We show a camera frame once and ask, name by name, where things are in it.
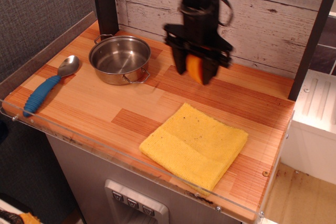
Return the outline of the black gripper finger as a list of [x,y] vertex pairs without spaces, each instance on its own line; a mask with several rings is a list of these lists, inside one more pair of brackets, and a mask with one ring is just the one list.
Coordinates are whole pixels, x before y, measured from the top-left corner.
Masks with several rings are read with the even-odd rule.
[[179,74],[183,74],[186,71],[186,57],[188,51],[184,48],[173,46],[172,52],[176,70]]
[[211,79],[217,75],[218,67],[218,61],[209,58],[202,59],[203,85],[209,84]]

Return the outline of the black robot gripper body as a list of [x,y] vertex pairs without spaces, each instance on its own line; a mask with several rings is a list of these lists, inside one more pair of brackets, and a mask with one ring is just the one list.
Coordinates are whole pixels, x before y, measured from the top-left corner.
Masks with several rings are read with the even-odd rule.
[[230,9],[228,21],[219,20],[219,4],[223,2],[228,8],[228,0],[181,0],[180,11],[183,24],[166,24],[166,43],[181,47],[188,54],[218,61],[219,66],[229,67],[232,45],[217,32],[219,26],[228,26],[233,19]]

